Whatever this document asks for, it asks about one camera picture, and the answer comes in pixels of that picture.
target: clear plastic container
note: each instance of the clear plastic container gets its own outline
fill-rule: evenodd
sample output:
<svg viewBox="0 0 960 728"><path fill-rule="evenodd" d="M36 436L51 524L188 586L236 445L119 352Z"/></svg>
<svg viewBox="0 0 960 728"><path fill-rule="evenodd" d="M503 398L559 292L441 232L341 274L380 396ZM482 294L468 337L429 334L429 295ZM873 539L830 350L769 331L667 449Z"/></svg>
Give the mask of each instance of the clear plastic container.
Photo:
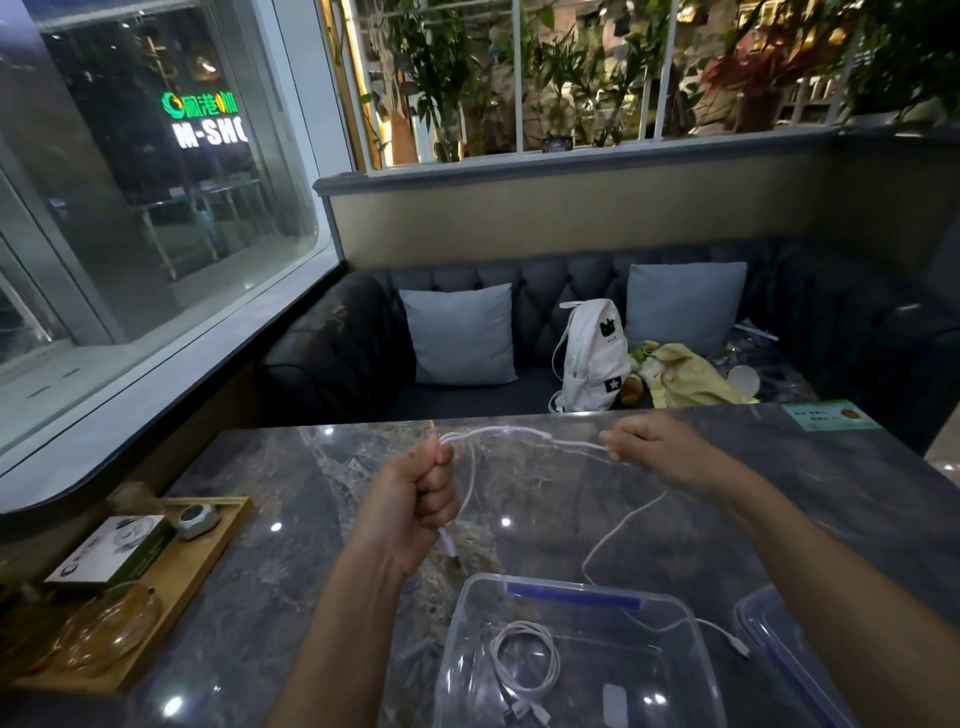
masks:
<svg viewBox="0 0 960 728"><path fill-rule="evenodd" d="M679 599L480 573L464 586L450 623L434 728L504 725L513 699L493 672L491 640L518 619L550 630L560 653L560 677L541 702L551 726L603 726L605 685L626 692L630 728L727 724L707 647ZM521 635L504 642L500 662L520 685L535 687L549 654ZM511 724L540 725L532 715Z"/></svg>
<svg viewBox="0 0 960 728"><path fill-rule="evenodd" d="M859 725L773 585L741 599L733 613L747 644L783 678L794 702L815 723L825 728Z"/></svg>

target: hand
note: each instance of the hand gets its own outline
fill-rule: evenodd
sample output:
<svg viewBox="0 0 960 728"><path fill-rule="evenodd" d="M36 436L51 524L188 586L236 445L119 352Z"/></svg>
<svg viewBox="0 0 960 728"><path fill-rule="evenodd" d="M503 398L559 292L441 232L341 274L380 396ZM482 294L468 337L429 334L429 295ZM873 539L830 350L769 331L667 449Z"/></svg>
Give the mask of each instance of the hand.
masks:
<svg viewBox="0 0 960 728"><path fill-rule="evenodd" d="M600 440L618 463L632 460L704 496L716 495L718 487L750 472L666 412L617 420L612 430L600 433Z"/></svg>
<svg viewBox="0 0 960 728"><path fill-rule="evenodd" d="M378 547L406 578L437 542L437 529L460 511L453 487L453 447L437 436L386 465L371 483L348 544Z"/></svg>

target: gray marble tabletop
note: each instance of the gray marble tabletop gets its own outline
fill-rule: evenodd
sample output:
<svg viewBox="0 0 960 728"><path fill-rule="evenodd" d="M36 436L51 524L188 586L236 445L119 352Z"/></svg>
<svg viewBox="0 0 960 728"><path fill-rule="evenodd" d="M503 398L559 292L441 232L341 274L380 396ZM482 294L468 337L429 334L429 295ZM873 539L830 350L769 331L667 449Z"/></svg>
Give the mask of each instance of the gray marble tabletop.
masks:
<svg viewBox="0 0 960 728"><path fill-rule="evenodd" d="M437 422L440 432L527 425L597 441L622 413ZM884 431L804 432L777 404L683 410L711 441L777 484L816 522L960 624L960 492ZM170 495L249 495L256 513L207 578L148 675L129 695L7 693L0 725L255 728L271 708L370 476L429 422L221 434ZM653 475L534 436L471 441L475 494L451 532L465 571L583 581L590 549L658 496ZM457 445L466 494L470 445ZM670 492L589 565L599 584L674 595L732 625L732 607L769 580L750 543L711 506ZM401 599L381 725L428 725L458 581L439 549ZM732 726L802 725L783 685L704 634Z"/></svg>

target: green sticker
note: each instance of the green sticker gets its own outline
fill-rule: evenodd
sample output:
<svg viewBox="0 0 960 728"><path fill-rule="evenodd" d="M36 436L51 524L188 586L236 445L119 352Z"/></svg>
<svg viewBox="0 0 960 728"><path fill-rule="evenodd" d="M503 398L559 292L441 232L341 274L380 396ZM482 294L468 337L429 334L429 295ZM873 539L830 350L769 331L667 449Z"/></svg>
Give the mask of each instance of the green sticker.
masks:
<svg viewBox="0 0 960 728"><path fill-rule="evenodd" d="M866 412L847 400L785 404L783 409L807 432L883 429Z"/></svg>

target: light blue cushion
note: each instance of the light blue cushion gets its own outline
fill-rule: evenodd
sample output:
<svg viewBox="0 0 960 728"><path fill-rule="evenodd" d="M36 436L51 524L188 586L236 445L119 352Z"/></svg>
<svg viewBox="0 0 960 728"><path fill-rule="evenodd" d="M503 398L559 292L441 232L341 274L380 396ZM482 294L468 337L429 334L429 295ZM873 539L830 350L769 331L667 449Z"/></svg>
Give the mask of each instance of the light blue cushion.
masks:
<svg viewBox="0 0 960 728"><path fill-rule="evenodd" d="M510 283L479 291L400 291L417 355L417 384L476 386L516 379Z"/></svg>
<svg viewBox="0 0 960 728"><path fill-rule="evenodd" d="M649 339L715 356L736 323L746 279L744 262L630 266L624 326L630 351Z"/></svg>

